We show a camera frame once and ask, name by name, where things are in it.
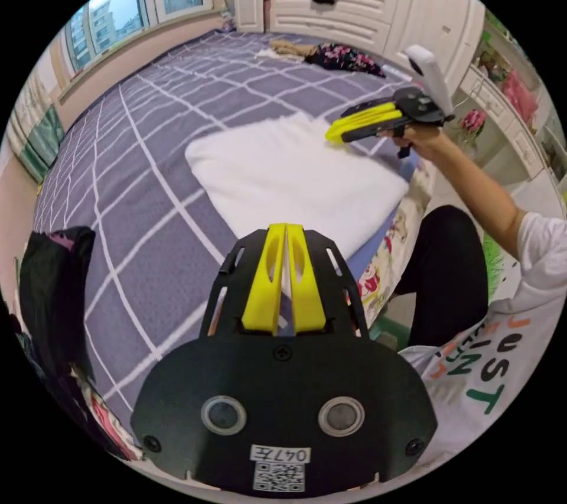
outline leg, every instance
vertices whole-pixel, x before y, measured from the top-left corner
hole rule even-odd
[[[395,293],[416,293],[409,346],[442,346],[486,315],[483,248],[466,213],[444,206],[423,219]]]

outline mattress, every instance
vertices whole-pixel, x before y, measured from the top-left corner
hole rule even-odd
[[[210,286],[236,237],[184,158],[191,140],[303,111],[329,122],[352,104],[406,84],[257,58],[281,34],[211,32],[164,54],[93,104],[65,137],[38,197],[34,230],[97,233],[85,328],[94,386],[129,430],[157,360],[198,336]],[[357,151],[402,167],[390,140]],[[366,269],[390,218],[349,264]]]

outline person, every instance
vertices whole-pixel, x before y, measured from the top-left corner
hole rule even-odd
[[[567,222],[518,208],[439,129],[412,125],[393,140],[412,144],[437,167],[521,272],[515,295],[488,305],[483,250],[469,215],[445,206],[423,219],[395,292],[416,293],[409,346],[399,354],[421,375],[438,418],[420,458],[433,466],[482,434],[535,370],[567,296]]]

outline yellow headset part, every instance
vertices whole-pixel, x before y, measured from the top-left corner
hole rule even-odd
[[[342,144],[343,135],[353,130],[364,128],[371,124],[386,122],[401,118],[402,113],[393,102],[386,102],[373,108],[356,112],[350,116],[335,120],[325,134],[325,139],[334,144]]]
[[[250,288],[242,325],[248,331],[278,332],[284,247],[287,245],[295,333],[320,331],[327,319],[301,225],[271,225]]]

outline white towel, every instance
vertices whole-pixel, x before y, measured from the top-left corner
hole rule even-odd
[[[267,57],[268,59],[288,59],[295,61],[296,63],[303,63],[305,61],[305,57],[301,57],[301,55],[292,55],[288,53],[286,55],[281,55],[276,53],[273,49],[260,49],[255,55],[254,58],[258,57]]]
[[[191,170],[237,238],[294,223],[333,240],[348,259],[408,191],[386,165],[327,143],[328,123],[299,113],[192,142]]]

